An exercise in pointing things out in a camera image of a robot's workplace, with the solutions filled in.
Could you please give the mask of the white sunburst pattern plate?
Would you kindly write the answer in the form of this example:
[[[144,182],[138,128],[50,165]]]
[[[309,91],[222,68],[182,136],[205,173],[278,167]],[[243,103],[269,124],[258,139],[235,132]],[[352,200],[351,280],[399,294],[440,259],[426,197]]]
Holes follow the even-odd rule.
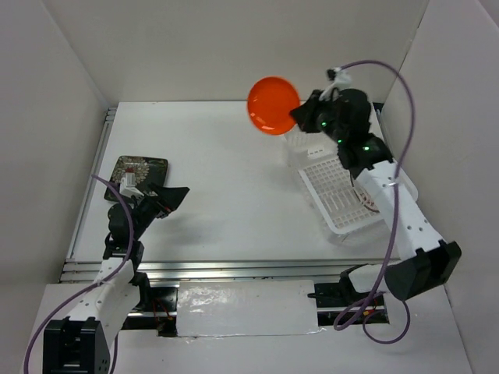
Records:
[[[374,213],[379,213],[379,210],[377,209],[376,204],[370,198],[370,195],[363,189],[363,187],[357,185],[355,179],[351,175],[349,176],[349,179],[350,179],[352,191],[353,191],[356,199],[359,201],[359,203],[364,208],[366,208],[368,211],[374,212]]]

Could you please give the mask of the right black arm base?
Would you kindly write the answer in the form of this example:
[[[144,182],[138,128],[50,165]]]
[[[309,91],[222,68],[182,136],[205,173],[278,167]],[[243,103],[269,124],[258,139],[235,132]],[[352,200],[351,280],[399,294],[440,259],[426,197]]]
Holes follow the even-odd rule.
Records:
[[[307,295],[308,298],[316,302],[319,326],[333,326],[334,320],[344,309],[355,302],[363,302],[363,299],[368,296],[370,288],[367,288],[367,292],[357,292],[351,281],[347,278],[348,273],[350,273],[350,270],[342,272],[337,282],[316,283],[314,285],[314,292]],[[366,310],[353,324],[362,325],[367,316],[370,316],[367,324],[389,323],[382,295],[371,301]]]

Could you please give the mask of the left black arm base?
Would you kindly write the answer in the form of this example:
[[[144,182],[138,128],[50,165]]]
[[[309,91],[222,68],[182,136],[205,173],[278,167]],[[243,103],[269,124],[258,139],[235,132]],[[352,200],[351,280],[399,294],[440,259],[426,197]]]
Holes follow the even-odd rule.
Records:
[[[178,288],[150,284],[146,273],[132,280],[140,292],[140,301],[122,325],[123,330],[155,330],[159,337],[177,337]]]

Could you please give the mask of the orange round plate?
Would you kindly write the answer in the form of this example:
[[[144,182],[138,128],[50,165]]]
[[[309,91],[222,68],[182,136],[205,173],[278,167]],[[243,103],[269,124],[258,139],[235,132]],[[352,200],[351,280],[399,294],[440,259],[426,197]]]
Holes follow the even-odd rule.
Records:
[[[258,80],[246,99],[246,110],[253,125],[271,136],[289,132],[296,121],[290,111],[300,105],[296,88],[280,76],[267,76]]]

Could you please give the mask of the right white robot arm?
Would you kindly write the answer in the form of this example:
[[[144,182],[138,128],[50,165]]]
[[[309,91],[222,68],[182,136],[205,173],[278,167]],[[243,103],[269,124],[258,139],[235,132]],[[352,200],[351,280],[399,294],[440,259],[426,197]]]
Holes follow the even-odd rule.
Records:
[[[445,284],[462,250],[432,227],[398,180],[399,162],[370,131],[367,95],[357,89],[333,89],[328,99],[321,94],[314,90],[290,115],[302,132],[322,132],[337,144],[342,167],[368,192],[391,229],[400,261],[385,270],[389,292],[406,301]]]

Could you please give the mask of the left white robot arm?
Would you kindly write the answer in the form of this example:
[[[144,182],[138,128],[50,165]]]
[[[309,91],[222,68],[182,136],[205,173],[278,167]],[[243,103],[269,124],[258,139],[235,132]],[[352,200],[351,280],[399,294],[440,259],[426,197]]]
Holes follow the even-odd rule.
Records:
[[[108,235],[96,278],[73,299],[63,318],[44,325],[44,373],[110,373],[111,347],[130,312],[147,309],[153,291],[139,270],[144,247],[140,241],[153,221],[176,211],[187,187],[150,185],[152,193],[127,202],[118,198],[108,211]]]

